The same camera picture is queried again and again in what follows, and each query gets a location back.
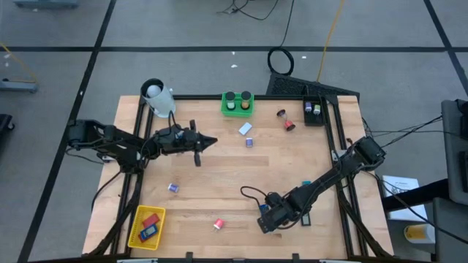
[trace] gray carpet floor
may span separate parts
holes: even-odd
[[[81,0],[74,10],[19,9],[2,1],[0,40],[9,46],[89,46],[96,41],[109,1]],[[216,11],[230,0],[118,0],[103,46],[188,47],[278,45],[290,0],[280,0],[269,19]],[[273,0],[256,0],[247,12],[263,16]],[[432,1],[453,46],[468,46],[468,3]],[[285,45],[322,46],[339,5],[296,0]],[[347,1],[332,46],[442,47],[423,1]],[[0,155],[0,261],[17,259],[36,210],[59,141],[91,53],[17,52],[39,79],[36,94],[0,91],[0,113],[15,118]],[[292,52],[293,77],[315,80],[320,52]],[[468,66],[468,53],[457,53]],[[270,72],[266,52],[101,52],[84,94],[79,118],[112,123],[122,95],[139,94],[141,84],[158,77],[175,94],[219,94],[250,90],[264,94]],[[27,77],[11,58],[0,57],[2,77]],[[279,71],[288,68],[273,56]],[[444,99],[466,99],[447,53],[329,52],[321,83],[361,93],[361,113],[370,127],[395,130],[440,114]],[[441,129],[440,123],[432,126]],[[379,137],[390,141],[393,135]],[[417,178],[421,185],[446,178],[441,134],[415,134],[387,148],[381,175]],[[79,256],[101,167],[65,157],[30,260]],[[389,221],[396,255],[429,259],[403,238],[406,223]]]

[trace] black floor stripe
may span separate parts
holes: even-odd
[[[96,63],[97,55],[99,53],[99,47],[102,45],[102,40],[104,39],[107,26],[109,25],[110,17],[116,5],[116,0],[111,0],[107,12],[105,13],[104,20],[99,30],[96,42],[94,44],[94,50],[91,54],[91,57],[86,67],[83,79],[81,80],[80,88],[77,92],[75,103],[73,104],[72,111],[68,117],[69,120],[74,120],[78,116],[78,111],[83,101],[83,97],[88,87],[89,79],[91,78],[91,73],[93,72],[94,65]],[[56,183],[57,176],[59,174],[61,162],[64,158],[65,149],[67,148],[67,128],[65,128],[64,133],[61,137],[60,145],[58,146],[57,154],[53,160],[52,167],[50,168],[49,176],[45,182],[44,190],[42,191],[39,204],[37,205],[36,212],[29,227],[28,234],[24,241],[23,247],[21,248],[20,256],[18,257],[18,262],[27,262],[31,254],[31,250],[36,240],[37,232],[39,231],[40,224],[45,214],[45,209],[47,208],[50,195],[52,194],[53,187]]]
[[[272,46],[250,46],[250,47],[101,47],[102,52],[268,52]],[[302,47],[291,46],[283,47],[288,51],[298,52],[322,52],[323,47]],[[445,47],[328,47],[328,52],[444,52]]]
[[[429,11],[429,14],[432,18],[432,22],[434,22],[434,25],[437,29],[437,32],[439,33],[440,39],[442,40],[442,43],[444,46],[448,49],[448,56],[450,57],[450,60],[452,61],[453,68],[456,71],[456,74],[458,75],[458,78],[460,79],[461,85],[463,86],[465,92],[468,94],[468,79],[467,75],[465,74],[465,71],[463,67],[460,64],[460,61],[456,57],[456,54],[452,48],[452,44],[448,40],[447,34],[444,31],[444,28],[442,27],[442,24],[440,23],[439,18],[437,17],[436,11],[434,7],[432,6],[432,3],[430,0],[424,0],[424,4],[427,7],[427,10]]]
[[[15,52],[92,52],[94,47],[8,47]],[[210,47],[100,47],[100,52],[268,52],[272,46],[210,46]],[[320,46],[284,47],[292,52],[322,52]],[[468,47],[328,47],[328,52],[361,53],[439,53],[446,51],[468,52]]]
[[[8,47],[12,52],[93,52],[94,47]]]

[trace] white mug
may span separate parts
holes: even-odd
[[[152,85],[159,87],[160,91],[156,96],[148,96],[148,88]],[[173,90],[164,87],[164,83],[156,78],[149,79],[141,86],[141,96],[146,100],[151,110],[160,118],[168,118],[169,112],[176,112],[176,104],[174,103]]]

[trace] green container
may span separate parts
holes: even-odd
[[[229,117],[242,117],[242,118],[248,118],[252,116],[252,113],[254,113],[254,94],[252,94],[252,97],[250,98],[250,107],[247,110],[242,109],[241,107],[241,94],[240,93],[235,93],[235,109],[234,110],[228,110],[227,109],[227,102],[226,102],[226,93],[224,92],[222,94],[222,100],[221,100],[221,112],[224,114],[224,116],[229,116]]]

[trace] black clamp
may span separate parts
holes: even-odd
[[[299,259],[299,254],[298,253],[293,253],[292,254],[292,263],[300,263],[301,259]]]
[[[193,262],[193,252],[185,253],[185,262],[192,263]]]

